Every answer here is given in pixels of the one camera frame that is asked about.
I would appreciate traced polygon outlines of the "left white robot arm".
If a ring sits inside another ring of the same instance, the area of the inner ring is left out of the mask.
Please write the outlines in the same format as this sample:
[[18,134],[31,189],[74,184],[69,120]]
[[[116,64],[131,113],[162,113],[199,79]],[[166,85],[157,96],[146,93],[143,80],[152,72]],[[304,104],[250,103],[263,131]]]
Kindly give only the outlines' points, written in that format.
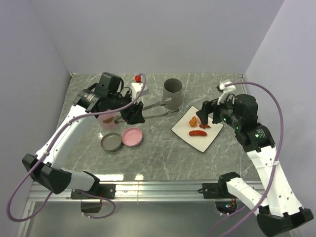
[[68,115],[49,141],[35,155],[26,154],[22,163],[34,181],[54,194],[66,189],[82,190],[88,198],[100,193],[100,180],[88,172],[67,171],[63,168],[72,147],[82,133],[100,115],[119,112],[127,124],[144,123],[143,103],[137,102],[142,94],[132,97],[121,94],[122,78],[103,73],[98,83],[82,90],[73,101]]

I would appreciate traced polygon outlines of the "metal food tongs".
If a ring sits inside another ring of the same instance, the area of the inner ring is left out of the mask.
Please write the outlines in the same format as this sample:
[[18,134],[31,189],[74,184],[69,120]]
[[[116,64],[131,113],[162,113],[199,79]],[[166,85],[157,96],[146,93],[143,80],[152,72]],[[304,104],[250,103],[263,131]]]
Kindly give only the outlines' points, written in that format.
[[[168,110],[165,105],[169,103],[171,99],[162,99],[158,102],[152,103],[147,106],[143,106],[142,114],[145,119],[145,121],[149,119],[155,119],[155,118],[162,118],[162,117],[167,117],[167,116],[172,116],[174,114],[177,114],[180,112],[180,109],[174,109],[174,110]],[[120,112],[120,115],[115,117],[115,123],[116,124],[121,124],[121,123],[126,123],[126,112],[127,109]]]

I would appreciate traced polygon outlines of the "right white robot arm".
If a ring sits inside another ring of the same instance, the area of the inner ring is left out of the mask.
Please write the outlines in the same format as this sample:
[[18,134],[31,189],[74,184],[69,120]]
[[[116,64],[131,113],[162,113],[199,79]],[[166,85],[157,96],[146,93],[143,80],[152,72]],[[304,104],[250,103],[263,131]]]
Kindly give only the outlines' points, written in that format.
[[314,215],[293,193],[276,158],[273,137],[269,129],[258,122],[257,111],[256,99],[240,94],[232,100],[204,101],[196,115],[203,125],[212,114],[213,124],[224,122],[234,129],[235,137],[254,164],[265,191],[259,194],[238,174],[230,172],[220,176],[218,192],[225,198],[237,197],[256,216],[265,236],[274,237],[313,220]]

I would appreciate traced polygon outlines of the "red sausage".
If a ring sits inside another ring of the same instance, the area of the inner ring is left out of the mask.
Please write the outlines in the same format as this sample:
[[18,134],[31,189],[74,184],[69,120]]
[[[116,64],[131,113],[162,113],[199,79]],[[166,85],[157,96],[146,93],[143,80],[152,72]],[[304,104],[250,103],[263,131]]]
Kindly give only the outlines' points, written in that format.
[[207,133],[205,131],[201,131],[201,130],[192,130],[189,132],[190,136],[207,136]]

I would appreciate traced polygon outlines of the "orange fried nugget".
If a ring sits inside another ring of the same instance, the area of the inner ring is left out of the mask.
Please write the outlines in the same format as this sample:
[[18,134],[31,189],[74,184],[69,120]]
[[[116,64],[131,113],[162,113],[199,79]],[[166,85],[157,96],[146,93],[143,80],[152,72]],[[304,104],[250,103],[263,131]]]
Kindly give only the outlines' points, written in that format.
[[193,116],[189,121],[190,127],[196,127],[197,126],[197,117]]

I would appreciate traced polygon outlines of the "brown chicken wing piece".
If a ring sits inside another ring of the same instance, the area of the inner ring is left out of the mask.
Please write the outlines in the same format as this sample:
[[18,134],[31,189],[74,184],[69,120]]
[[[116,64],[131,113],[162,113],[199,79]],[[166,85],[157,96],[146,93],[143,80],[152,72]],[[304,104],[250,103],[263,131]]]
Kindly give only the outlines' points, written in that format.
[[208,124],[207,125],[200,124],[199,127],[203,129],[211,128]]

